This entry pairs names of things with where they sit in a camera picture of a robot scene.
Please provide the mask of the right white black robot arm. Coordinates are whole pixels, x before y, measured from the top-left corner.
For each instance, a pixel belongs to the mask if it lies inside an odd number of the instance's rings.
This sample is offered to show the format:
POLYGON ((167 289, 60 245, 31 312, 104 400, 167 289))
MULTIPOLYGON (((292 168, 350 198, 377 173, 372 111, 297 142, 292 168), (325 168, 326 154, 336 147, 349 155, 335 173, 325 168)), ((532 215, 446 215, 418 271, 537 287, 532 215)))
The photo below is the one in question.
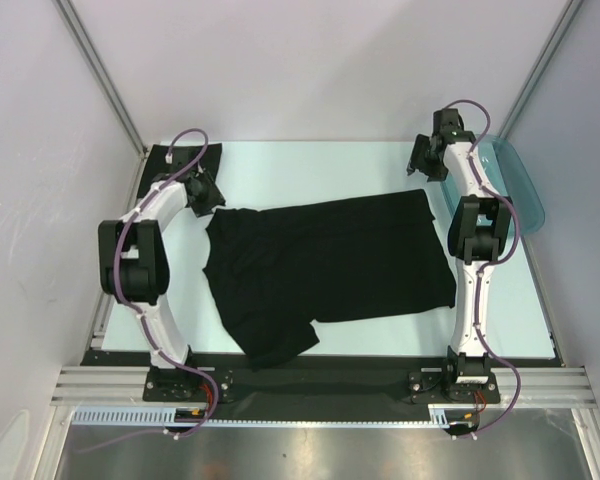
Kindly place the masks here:
POLYGON ((499 193, 481 164, 481 137, 464 125, 453 102, 433 114, 430 135, 417 136, 408 174, 429 181, 453 180, 459 200, 447 235, 458 278, 456 323, 438 372, 410 374, 415 403, 497 403, 491 371, 498 357, 487 342, 487 313, 495 268, 507 262, 519 242, 519 220, 511 200, 499 193))

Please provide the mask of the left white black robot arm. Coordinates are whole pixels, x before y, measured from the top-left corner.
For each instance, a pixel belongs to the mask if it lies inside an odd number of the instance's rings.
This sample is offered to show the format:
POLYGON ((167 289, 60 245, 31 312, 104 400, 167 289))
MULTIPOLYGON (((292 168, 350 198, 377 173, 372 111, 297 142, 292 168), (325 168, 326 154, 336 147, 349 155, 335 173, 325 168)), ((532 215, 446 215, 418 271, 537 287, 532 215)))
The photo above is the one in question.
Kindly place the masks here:
POLYGON ((135 316, 149 347, 147 402, 189 402, 200 392, 207 404, 215 399, 214 381, 195 367, 167 299, 171 273, 162 233, 183 210, 200 218, 226 204, 216 176, 215 166, 199 165, 180 178, 163 174, 131 211, 98 226, 102 290, 135 316))

